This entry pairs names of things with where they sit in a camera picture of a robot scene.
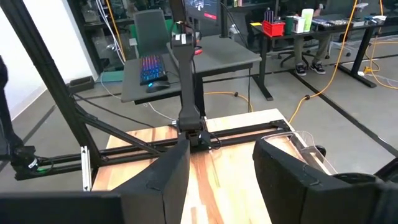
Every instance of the light wood surface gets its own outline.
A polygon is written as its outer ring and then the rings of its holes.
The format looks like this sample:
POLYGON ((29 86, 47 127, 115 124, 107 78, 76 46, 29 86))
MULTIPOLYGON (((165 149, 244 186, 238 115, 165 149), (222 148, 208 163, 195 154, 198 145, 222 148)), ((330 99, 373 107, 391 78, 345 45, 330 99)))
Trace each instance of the light wood surface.
MULTIPOLYGON (((279 110, 272 109, 208 119, 207 126, 213 132, 277 119, 285 118, 279 110)), ((176 131, 168 126, 131 131, 129 134, 143 141, 177 137, 176 131)), ((271 143, 303 160, 285 138, 275 138, 271 143)), ((108 142, 108 147, 127 145, 128 143, 113 136, 108 142)), ((181 223, 271 223, 254 172, 253 149, 254 142, 249 142, 191 155, 187 197, 181 223)), ((101 167, 93 190, 112 190, 153 161, 154 159, 149 159, 101 167)))

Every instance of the computer mouse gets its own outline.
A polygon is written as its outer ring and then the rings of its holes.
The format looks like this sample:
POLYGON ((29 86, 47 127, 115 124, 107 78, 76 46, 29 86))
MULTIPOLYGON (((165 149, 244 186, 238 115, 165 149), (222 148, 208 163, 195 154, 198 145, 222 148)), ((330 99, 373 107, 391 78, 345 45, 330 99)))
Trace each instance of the computer mouse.
POLYGON ((170 88, 170 83, 168 81, 154 81, 148 84, 147 93, 154 93, 167 88, 170 88))

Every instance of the concrete floor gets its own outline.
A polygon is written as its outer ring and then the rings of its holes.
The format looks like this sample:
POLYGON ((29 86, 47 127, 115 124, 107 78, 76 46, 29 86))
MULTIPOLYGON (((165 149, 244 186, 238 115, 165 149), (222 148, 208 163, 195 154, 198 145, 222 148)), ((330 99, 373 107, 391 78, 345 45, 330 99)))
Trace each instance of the concrete floor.
MULTIPOLYGON (((391 55, 396 52, 397 47, 380 47, 378 55, 391 55)), ((332 59, 324 63, 332 63, 336 58, 336 50, 332 59)), ((270 59, 267 64, 268 71, 280 70, 279 60, 270 59)), ((378 60, 382 67, 380 75, 394 78, 398 65, 396 58, 384 58, 378 60)), ((318 89, 322 89, 330 79, 333 67, 327 67, 328 74, 319 76, 308 73, 306 81, 318 89)), ((256 73, 258 65, 254 65, 252 73, 256 73)), ((215 77, 208 77, 206 80, 216 78, 229 78, 247 75, 248 71, 226 73, 215 77)), ((113 93, 121 92, 121 83, 106 84, 113 93)), ((274 96, 274 101, 266 101, 258 87, 251 82, 251 101, 256 111, 278 108, 281 113, 289 118, 292 115, 299 100, 312 92, 296 78, 287 72, 266 76, 266 86, 274 96)), ((248 79, 239 78, 223 82, 206 83, 205 91, 238 91, 242 95, 248 93, 248 79)), ((108 94, 101 85, 95 89, 80 93, 84 97, 100 96, 108 94)), ((360 84, 347 75, 338 72, 332 86, 327 90, 326 95, 342 106, 369 129, 380 135, 388 143, 398 148, 395 120, 398 117, 398 93, 381 86, 370 89, 360 84)), ((113 97, 96 98, 92 102, 109 108, 117 113, 129 116, 139 121, 154 126, 169 124, 169 120, 157 115, 150 108, 134 103, 120 103, 120 100, 113 97)), ((105 111, 79 102, 87 112, 99 117, 103 121, 123 130, 130 131, 142 129, 145 126, 127 121, 105 111)), ((155 101, 154 107, 172 118, 178 116, 180 110, 179 98, 169 98, 155 101)), ((224 95, 205 96, 206 112, 209 118, 217 118, 232 114, 245 113, 247 104, 240 98, 233 98, 224 95)), ((79 153, 80 148, 65 120, 62 118, 58 108, 54 106, 53 99, 48 92, 44 93, 35 103, 27 108, 17 119, 14 120, 14 127, 19 136, 29 137, 29 132, 43 117, 49 114, 45 122, 29 138, 27 145, 34 145, 37 155, 48 157, 61 154, 79 153)), ((313 134, 315 143, 325 146, 328 154, 327 159, 338 172, 365 172, 374 173, 385 163, 393 159, 379 144, 365 135, 356 126, 340 115, 331 106, 320 98, 306 101, 298 112, 292 123, 296 130, 304 130, 313 134)), ((89 128, 98 147, 105 148, 109 135, 89 128)), ((21 191, 55 191, 55 190, 81 190, 81 172, 41 177, 38 179, 14 180, 14 171, 7 165, 0 172, 0 192, 21 192, 21 191)))

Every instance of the red box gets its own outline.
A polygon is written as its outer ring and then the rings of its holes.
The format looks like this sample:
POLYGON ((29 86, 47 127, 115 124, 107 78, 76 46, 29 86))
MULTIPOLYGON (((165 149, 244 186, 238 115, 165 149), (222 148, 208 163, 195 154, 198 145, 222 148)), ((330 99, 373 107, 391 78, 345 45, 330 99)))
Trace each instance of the red box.
POLYGON ((262 29, 269 37, 282 36, 284 34, 285 23, 277 22, 271 24, 268 21, 262 22, 262 29))

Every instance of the sneaker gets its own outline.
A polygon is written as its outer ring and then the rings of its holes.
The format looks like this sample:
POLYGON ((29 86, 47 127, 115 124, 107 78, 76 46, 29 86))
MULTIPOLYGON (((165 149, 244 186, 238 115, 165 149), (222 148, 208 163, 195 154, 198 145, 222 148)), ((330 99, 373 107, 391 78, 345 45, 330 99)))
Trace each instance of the sneaker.
POLYGON ((311 70, 314 70, 316 73, 320 74, 320 75, 324 75, 326 74, 325 69, 323 69, 322 63, 318 62, 318 63, 312 63, 312 65, 310 66, 311 70))
POLYGON ((296 65, 296 74, 299 76, 305 76, 307 73, 305 71, 305 66, 303 65, 303 63, 298 63, 296 65))

